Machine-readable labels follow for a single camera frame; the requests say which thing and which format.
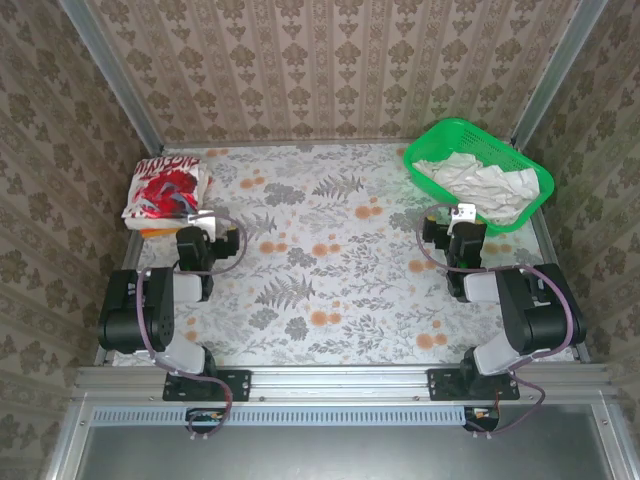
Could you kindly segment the plain white t-shirt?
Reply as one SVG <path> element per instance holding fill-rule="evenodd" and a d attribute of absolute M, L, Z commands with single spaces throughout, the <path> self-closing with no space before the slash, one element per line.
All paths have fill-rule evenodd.
<path fill-rule="evenodd" d="M 453 152 L 439 162 L 419 160 L 413 167 L 497 225 L 513 224 L 540 193 L 533 168 L 505 172 L 469 153 Z"/>

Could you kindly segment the green plastic basket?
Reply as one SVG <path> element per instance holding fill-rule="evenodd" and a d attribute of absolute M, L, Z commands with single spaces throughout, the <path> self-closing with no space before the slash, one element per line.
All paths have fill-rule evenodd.
<path fill-rule="evenodd" d="M 419 161 L 438 164 L 453 153 L 472 154 L 482 166 L 498 166 L 505 172 L 523 171 L 528 168 L 535 171 L 538 195 L 515 220 L 504 225 L 483 218 L 489 236 L 520 229 L 554 191 L 554 180 L 544 167 L 474 124 L 460 118 L 446 118 L 410 144 L 403 156 L 412 182 L 438 202 L 457 203 L 459 199 L 442 185 L 419 172 L 414 164 Z"/>

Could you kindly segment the folded red print t-shirt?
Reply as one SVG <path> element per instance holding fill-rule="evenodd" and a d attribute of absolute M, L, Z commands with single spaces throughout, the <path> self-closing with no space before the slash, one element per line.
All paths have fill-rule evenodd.
<path fill-rule="evenodd" d="M 199 157 L 143 159 L 134 169 L 121 218 L 130 230 L 181 228 L 203 207 L 210 182 Z"/>

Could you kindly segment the floral tablecloth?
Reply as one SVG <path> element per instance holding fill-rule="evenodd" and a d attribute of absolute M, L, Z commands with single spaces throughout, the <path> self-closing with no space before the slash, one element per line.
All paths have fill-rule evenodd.
<path fill-rule="evenodd" d="M 448 292 L 442 254 L 419 246 L 431 198 L 401 144 L 195 148 L 205 205 L 248 249 L 216 263 L 211 298 L 179 303 L 180 337 L 225 366 L 455 363 L 494 338 L 501 312 Z"/>

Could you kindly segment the grey metal front panel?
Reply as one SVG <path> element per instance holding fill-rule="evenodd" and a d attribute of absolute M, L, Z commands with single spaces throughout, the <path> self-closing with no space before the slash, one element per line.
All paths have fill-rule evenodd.
<path fill-rule="evenodd" d="M 45 480 L 640 480 L 621 411 L 547 405 L 510 431 L 462 426 L 186 426 L 90 424 L 70 407 Z"/>

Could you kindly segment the aluminium front rail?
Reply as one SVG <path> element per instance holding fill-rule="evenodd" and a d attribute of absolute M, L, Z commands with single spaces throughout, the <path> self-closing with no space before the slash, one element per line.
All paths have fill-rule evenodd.
<path fill-rule="evenodd" d="M 448 367 L 266 366 L 251 369 L 248 404 L 259 405 L 409 405 L 427 404 L 435 387 L 429 374 Z M 599 364 L 540 362 L 518 377 L 543 388 L 548 404 L 591 404 L 616 395 L 606 367 Z M 86 367 L 80 370 L 72 399 L 122 405 L 157 405 L 165 374 L 152 367 Z"/>

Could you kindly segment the aluminium corner post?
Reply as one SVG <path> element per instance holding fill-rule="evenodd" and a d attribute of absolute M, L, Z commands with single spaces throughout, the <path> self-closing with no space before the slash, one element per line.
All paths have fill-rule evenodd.
<path fill-rule="evenodd" d="M 112 51 L 97 18 L 84 0 L 60 0 L 60 3 L 135 128 L 138 137 L 151 155 L 160 154 L 164 148 L 161 135 L 153 125 L 142 95 L 136 92 L 134 84 L 129 80 L 124 67 Z"/>
<path fill-rule="evenodd" d="M 580 0 L 512 135 L 511 145 L 523 150 L 599 20 L 608 0 Z"/>

